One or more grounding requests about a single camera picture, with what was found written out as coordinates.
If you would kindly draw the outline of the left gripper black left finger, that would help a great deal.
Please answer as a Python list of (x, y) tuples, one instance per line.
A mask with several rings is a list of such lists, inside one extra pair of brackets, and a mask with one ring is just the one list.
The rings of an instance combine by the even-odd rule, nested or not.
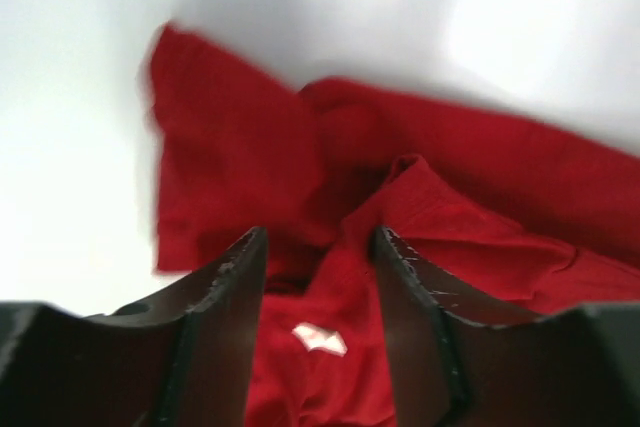
[(110, 315), (1, 306), (5, 426), (240, 426), (266, 272), (266, 231)]

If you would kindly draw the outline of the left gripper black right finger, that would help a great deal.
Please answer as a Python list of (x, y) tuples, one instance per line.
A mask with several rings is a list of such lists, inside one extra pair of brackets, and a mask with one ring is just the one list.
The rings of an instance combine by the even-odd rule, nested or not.
[(500, 301), (391, 229), (370, 243), (401, 426), (635, 426), (639, 306)]

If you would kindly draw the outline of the red t shirt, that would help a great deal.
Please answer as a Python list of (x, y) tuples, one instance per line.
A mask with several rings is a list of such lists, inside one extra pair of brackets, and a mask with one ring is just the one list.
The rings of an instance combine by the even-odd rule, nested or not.
[(392, 426), (378, 225), (501, 300), (552, 313), (639, 296), (639, 161), (554, 127), (326, 78), (290, 90), (165, 26), (158, 260), (187, 272), (270, 237), (245, 422)]

